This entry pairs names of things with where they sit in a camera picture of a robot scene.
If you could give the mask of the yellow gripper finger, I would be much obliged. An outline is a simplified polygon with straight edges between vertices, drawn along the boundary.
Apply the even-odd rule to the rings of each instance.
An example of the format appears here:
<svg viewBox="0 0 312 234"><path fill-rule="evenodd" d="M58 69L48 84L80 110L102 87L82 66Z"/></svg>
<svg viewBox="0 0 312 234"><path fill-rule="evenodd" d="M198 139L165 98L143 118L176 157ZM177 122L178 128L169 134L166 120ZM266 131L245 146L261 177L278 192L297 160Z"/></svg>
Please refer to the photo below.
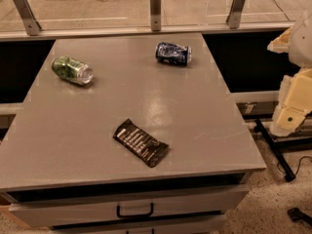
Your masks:
<svg viewBox="0 0 312 234"><path fill-rule="evenodd" d="M295 132L305 118L303 111L277 106L273 113L270 132L277 137L287 137Z"/></svg>
<svg viewBox="0 0 312 234"><path fill-rule="evenodd" d="M269 43L267 50L277 54L287 53L292 31L293 29L291 27L285 30L280 36Z"/></svg>

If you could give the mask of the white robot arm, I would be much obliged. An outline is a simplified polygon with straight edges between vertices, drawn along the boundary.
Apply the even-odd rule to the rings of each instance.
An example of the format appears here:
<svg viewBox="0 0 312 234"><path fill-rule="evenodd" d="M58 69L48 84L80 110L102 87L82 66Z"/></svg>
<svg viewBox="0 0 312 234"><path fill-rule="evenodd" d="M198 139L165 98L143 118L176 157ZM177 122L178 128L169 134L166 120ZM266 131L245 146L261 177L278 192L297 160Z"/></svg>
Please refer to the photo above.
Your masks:
<svg viewBox="0 0 312 234"><path fill-rule="evenodd" d="M280 84L270 132L286 137L303 123L312 112L312 19L305 12L294 26L269 43L274 53L287 53L291 63L299 67L293 76L285 75Z"/></svg>

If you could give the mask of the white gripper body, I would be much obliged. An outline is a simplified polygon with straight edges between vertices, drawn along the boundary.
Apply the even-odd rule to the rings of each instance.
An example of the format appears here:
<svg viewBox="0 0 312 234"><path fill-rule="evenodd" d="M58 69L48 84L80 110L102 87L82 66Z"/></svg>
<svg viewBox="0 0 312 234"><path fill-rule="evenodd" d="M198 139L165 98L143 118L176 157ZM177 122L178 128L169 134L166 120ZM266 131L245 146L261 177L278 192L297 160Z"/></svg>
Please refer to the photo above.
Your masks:
<svg viewBox="0 0 312 234"><path fill-rule="evenodd" d="M294 77L285 76L287 92L283 113L306 116L312 111L312 69L302 68Z"/></svg>

